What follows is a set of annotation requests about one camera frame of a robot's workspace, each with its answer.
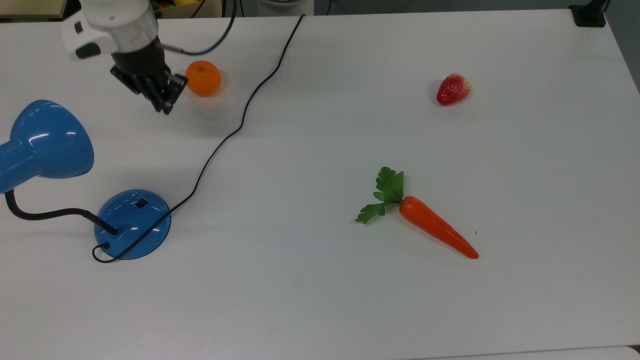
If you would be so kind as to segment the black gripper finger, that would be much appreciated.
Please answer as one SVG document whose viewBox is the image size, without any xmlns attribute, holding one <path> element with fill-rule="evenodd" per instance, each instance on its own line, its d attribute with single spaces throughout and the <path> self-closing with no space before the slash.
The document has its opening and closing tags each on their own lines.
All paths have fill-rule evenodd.
<svg viewBox="0 0 640 360">
<path fill-rule="evenodd" d="M 162 89 L 158 89 L 152 77 L 142 77 L 142 93 L 158 113 L 163 111 Z"/>
<path fill-rule="evenodd" d="M 158 95 L 160 97 L 160 110 L 163 114 L 168 115 L 175 103 L 176 83 L 173 79 L 168 79 L 165 84 L 158 87 Z"/>
</svg>

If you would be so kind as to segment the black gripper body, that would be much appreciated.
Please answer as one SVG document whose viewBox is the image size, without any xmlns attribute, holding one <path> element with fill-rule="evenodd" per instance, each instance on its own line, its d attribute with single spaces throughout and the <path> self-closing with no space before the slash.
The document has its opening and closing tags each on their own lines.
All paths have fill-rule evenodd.
<svg viewBox="0 0 640 360">
<path fill-rule="evenodd" d="M 159 44 L 152 42 L 133 52 L 112 54 L 114 66 L 110 69 L 110 73 L 132 93 L 142 95 L 144 98 L 146 96 L 142 92 L 142 77 L 152 77 L 158 89 L 166 84 L 167 80 L 173 79 L 176 84 L 174 95 L 174 103 L 176 103 L 186 88 L 188 79 L 181 74 L 172 73 L 166 64 L 165 52 Z"/>
</svg>

